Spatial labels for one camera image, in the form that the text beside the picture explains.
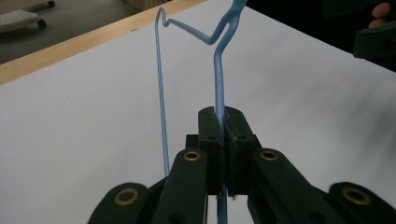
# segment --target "white tabletop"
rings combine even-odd
[[[211,34],[230,5],[209,0],[173,18]],[[214,104],[216,45],[176,27],[161,40],[172,161]],[[313,186],[354,182],[396,206],[395,73],[249,8],[223,66],[226,105],[264,147]],[[159,181],[158,104],[153,25],[0,86],[0,223],[86,223],[118,184]],[[252,222],[246,197],[230,200],[229,214]]]

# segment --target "caster wheel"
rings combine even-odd
[[[37,24],[38,24],[38,26],[39,26],[41,29],[44,29],[44,28],[47,27],[47,23],[46,23],[43,19],[39,20],[39,21],[37,22]]]
[[[54,1],[49,1],[49,6],[50,7],[55,7],[55,2]]]

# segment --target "gray floor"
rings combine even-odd
[[[85,34],[139,11],[124,0],[55,0],[26,8],[41,16],[47,28],[33,24],[18,31],[0,34],[0,64]]]

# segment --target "blue wire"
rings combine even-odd
[[[158,33],[158,22],[161,14],[163,14],[163,26],[167,27],[169,24],[174,24],[175,26],[183,29],[189,34],[197,37],[202,40],[207,45],[213,45],[219,39],[221,33],[225,29],[228,24],[229,27],[224,34],[223,38],[220,40],[218,46],[216,47],[214,54],[214,69],[215,69],[215,94],[216,94],[216,116],[219,120],[219,126],[221,131],[221,138],[225,139],[225,128],[224,128],[224,82],[223,82],[223,72],[222,72],[222,63],[221,63],[221,55],[224,49],[227,47],[230,40],[233,38],[233,35],[236,32],[238,27],[239,18],[242,12],[242,9],[245,7],[247,0],[233,0],[233,4],[231,8],[225,13],[225,15],[219,21],[216,30],[214,31],[212,36],[205,35],[204,33],[190,27],[189,25],[176,21],[173,19],[166,19],[166,12],[161,7],[158,10],[156,21],[155,21],[155,36],[156,36],[156,46],[157,46],[157,65],[158,65],[158,80],[160,87],[160,107],[161,107],[161,123],[162,123],[162,132],[163,132],[163,164],[165,175],[169,175],[169,158],[168,158],[168,146],[167,146],[167,134],[166,134],[166,118],[165,118],[165,108],[164,108],[164,99],[163,99],[163,71],[161,65],[161,53],[160,53],[160,40]],[[226,167],[226,153],[224,152],[224,158],[222,158],[223,166],[221,173],[221,193],[218,195],[218,224],[227,224],[227,188],[226,188],[226,180],[225,180],[225,171]]]

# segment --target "finger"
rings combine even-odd
[[[390,3],[381,3],[373,8],[372,15],[376,18],[385,18],[390,13]]]
[[[385,23],[387,23],[387,22],[388,22],[387,19],[384,19],[384,18],[375,19],[375,20],[372,20],[372,21],[369,23],[369,28],[373,28],[373,27],[376,27],[376,26],[380,26],[380,25],[385,24]]]

